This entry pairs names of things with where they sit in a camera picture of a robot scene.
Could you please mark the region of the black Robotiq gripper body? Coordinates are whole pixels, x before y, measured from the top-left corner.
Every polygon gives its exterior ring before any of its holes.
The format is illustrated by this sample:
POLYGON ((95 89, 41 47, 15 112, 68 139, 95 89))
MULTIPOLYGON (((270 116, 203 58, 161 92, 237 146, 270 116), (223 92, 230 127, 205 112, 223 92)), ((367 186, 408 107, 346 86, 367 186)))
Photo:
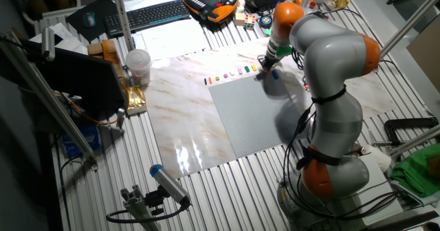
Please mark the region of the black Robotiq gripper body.
POLYGON ((275 54, 267 52, 263 59, 263 68, 272 68, 279 60, 275 54))

